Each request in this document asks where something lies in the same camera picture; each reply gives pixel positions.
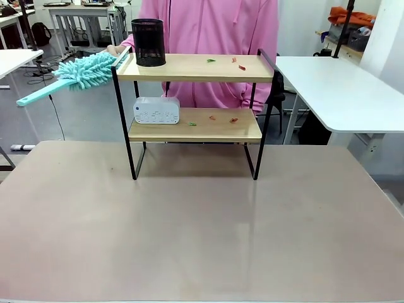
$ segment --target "hoodie drawstring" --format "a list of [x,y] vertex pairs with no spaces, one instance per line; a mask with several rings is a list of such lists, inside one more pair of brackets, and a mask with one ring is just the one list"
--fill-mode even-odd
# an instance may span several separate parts
[[234,16],[233,23],[237,23],[237,22],[239,21],[239,15],[240,15],[240,10],[241,10],[241,4],[242,4],[242,0],[238,0],[238,3],[237,3],[237,10],[235,11],[235,16]]

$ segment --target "black pole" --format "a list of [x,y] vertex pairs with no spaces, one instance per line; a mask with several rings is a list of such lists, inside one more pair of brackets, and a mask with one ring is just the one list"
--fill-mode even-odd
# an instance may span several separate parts
[[33,38],[33,35],[32,35],[30,23],[28,21],[27,11],[25,10],[25,2],[24,2],[24,0],[18,0],[18,4],[20,5],[21,12],[23,14],[22,18],[23,18],[23,22],[24,22],[24,28],[25,28],[25,31],[26,31],[26,33],[28,35],[28,39],[30,41],[31,48],[32,48],[33,51],[37,51],[38,48],[37,48],[37,45],[35,43],[35,39]]
[[335,58],[335,59],[338,59],[338,54],[340,53],[340,49],[342,46],[343,36],[345,35],[345,32],[348,29],[348,24],[351,19],[352,12],[354,11],[354,6],[355,6],[355,0],[349,0],[348,6],[347,6],[347,10],[348,10],[347,19],[345,20],[345,23],[343,24],[342,33],[341,33],[340,39],[338,40],[338,44],[336,45],[335,53],[333,56],[333,58]]

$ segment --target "person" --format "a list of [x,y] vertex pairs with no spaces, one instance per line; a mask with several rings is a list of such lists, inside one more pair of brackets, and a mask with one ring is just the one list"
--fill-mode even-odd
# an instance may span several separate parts
[[[264,49],[276,59],[278,0],[143,0],[139,18],[165,21],[166,53],[247,55]],[[106,51],[118,56],[127,46],[134,48],[132,35]],[[270,83],[257,84],[256,114],[270,89]],[[251,91],[252,83],[173,82],[167,96],[177,97],[181,107],[233,109],[249,108]]]

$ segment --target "black mesh pen holder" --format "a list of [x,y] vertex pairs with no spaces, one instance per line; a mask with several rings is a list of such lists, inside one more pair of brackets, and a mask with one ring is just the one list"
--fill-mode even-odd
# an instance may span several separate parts
[[132,20],[136,63],[140,66],[165,64],[163,21],[158,19]]

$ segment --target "orange cloth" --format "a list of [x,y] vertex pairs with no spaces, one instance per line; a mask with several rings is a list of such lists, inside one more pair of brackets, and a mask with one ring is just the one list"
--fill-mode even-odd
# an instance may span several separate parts
[[[334,7],[334,8],[331,8],[331,12],[330,12],[330,16],[328,17],[328,21],[330,21],[332,24],[344,24],[345,20],[347,19],[347,15],[348,15],[348,11],[345,8],[343,8],[341,6]],[[375,19],[376,19],[376,16],[354,11],[352,13],[351,19],[349,20],[349,23],[373,28],[373,23],[371,23],[371,21],[375,20]]]

